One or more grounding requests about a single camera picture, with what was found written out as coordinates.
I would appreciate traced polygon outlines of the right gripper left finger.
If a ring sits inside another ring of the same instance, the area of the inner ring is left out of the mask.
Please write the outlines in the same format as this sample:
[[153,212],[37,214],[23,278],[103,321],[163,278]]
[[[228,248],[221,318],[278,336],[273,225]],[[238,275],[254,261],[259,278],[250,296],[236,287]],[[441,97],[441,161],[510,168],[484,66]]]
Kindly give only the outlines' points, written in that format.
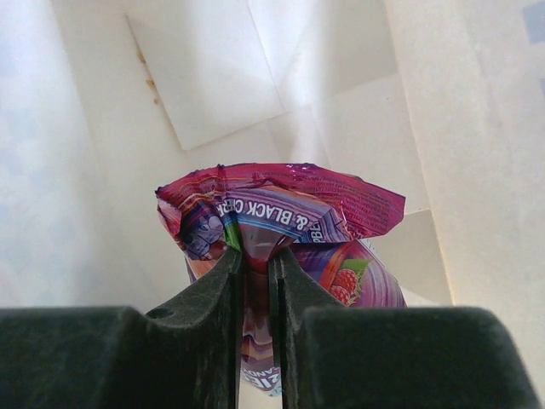
[[227,251],[146,314],[131,307],[7,308],[4,408],[234,408],[244,262]]

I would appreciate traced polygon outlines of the purple berries snack pack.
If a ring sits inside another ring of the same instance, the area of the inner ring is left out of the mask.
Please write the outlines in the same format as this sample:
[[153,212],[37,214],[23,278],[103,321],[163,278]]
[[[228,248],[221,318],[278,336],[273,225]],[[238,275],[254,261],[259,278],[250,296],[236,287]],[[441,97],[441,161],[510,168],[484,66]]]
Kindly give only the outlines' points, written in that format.
[[315,164],[233,164],[196,170],[156,191],[161,223],[183,251],[191,280],[226,250],[249,266],[241,375],[261,392],[281,393],[273,361],[268,262],[282,249],[350,308],[402,308],[403,292],[370,239],[404,218],[404,197]]

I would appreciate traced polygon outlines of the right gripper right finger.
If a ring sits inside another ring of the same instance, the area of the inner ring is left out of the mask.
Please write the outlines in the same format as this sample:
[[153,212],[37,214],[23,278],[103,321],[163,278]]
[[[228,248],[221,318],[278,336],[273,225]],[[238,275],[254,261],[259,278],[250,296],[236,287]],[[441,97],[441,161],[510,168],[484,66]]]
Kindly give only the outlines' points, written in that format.
[[286,408],[533,408],[507,328],[482,308],[349,308],[289,250],[268,264]]

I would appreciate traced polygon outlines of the blue checkered paper bag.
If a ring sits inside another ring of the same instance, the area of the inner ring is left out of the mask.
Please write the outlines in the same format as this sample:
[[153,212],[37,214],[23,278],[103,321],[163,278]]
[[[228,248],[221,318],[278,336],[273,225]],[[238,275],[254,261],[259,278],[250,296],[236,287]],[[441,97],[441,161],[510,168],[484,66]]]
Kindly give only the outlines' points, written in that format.
[[163,301],[154,189],[237,162],[403,194],[408,291],[542,324],[542,2],[2,2],[2,305]]

